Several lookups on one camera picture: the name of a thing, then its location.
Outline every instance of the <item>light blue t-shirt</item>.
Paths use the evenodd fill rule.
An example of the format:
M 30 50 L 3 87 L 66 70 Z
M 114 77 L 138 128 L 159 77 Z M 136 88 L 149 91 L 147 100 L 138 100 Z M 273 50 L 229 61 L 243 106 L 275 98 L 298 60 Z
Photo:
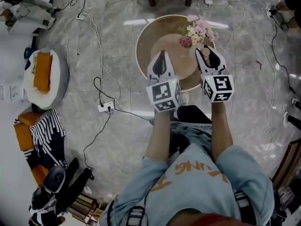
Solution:
M 201 136 L 202 144 L 206 140 L 211 143 L 210 135 L 208 137 L 205 133 L 196 138 Z M 272 215 L 272 182 L 255 159 L 240 146 L 233 145 L 226 149 L 216 163 L 203 147 L 195 143 L 171 165 L 147 157 L 143 158 L 142 163 L 135 178 L 117 197 L 115 217 L 113 209 L 111 211 L 112 226 L 115 225 L 115 219 L 117 225 L 120 225 L 130 208 L 145 195 L 145 213 L 149 226 L 165 226 L 183 209 L 197 209 L 202 213 L 217 213 L 240 219 L 234 190 L 242 190 L 248 196 L 259 225 L 266 225 Z M 102 214 L 99 224 L 107 225 L 107 212 Z

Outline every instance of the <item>black and white cube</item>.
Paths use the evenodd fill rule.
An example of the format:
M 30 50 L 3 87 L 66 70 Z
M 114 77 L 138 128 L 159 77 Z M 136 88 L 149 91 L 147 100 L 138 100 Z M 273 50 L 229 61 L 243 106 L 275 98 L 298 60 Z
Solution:
M 211 102 L 228 101 L 234 94 L 232 75 L 203 75 L 203 89 Z
M 146 87 L 150 103 L 157 112 L 177 109 L 181 88 L 177 78 Z

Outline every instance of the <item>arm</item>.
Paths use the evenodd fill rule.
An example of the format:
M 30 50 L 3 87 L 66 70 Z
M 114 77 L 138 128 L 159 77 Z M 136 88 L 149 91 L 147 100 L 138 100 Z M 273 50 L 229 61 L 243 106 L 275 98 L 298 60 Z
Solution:
M 233 145 L 233 140 L 225 104 L 223 102 L 212 103 L 212 155 L 214 161 L 231 145 Z
M 156 184 L 168 169 L 166 160 L 169 152 L 169 137 L 170 113 L 156 113 L 154 129 L 146 155 L 142 160 L 142 168 L 125 190 L 116 198 L 115 209 L 112 208 L 110 213 L 111 225 L 115 225 L 114 210 L 117 225 L 119 225 L 128 211 L 143 199 L 150 188 Z M 99 224 L 107 225 L 107 210 L 101 215 Z
M 212 103 L 212 152 L 221 173 L 227 176 L 233 189 L 248 196 L 260 225 L 266 225 L 274 209 L 272 182 L 252 156 L 233 145 L 223 103 Z
M 167 161 L 170 140 L 170 113 L 155 114 L 154 130 L 146 150 L 146 157 L 156 161 Z

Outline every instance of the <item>flower bouquet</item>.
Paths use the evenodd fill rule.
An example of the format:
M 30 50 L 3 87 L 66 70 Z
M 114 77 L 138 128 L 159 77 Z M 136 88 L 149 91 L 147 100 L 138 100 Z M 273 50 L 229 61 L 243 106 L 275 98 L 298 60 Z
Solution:
M 187 21 L 190 23 L 187 28 L 180 28 L 182 37 L 179 43 L 184 48 L 190 48 L 192 45 L 203 43 L 205 37 L 208 37 L 210 42 L 219 38 L 217 32 L 212 31 L 211 26 L 207 23 L 202 16 L 189 15 Z

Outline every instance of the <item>striped cloth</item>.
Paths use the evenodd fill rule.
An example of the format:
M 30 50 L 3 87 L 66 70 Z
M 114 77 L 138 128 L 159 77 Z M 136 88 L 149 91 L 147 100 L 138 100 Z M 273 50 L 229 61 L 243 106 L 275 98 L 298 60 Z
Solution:
M 56 109 L 45 112 L 34 126 L 29 127 L 32 142 L 39 156 L 40 164 L 51 169 L 54 166 L 67 168 L 64 156 L 64 137 L 66 132 L 60 122 Z M 27 160 L 32 152 L 24 152 Z

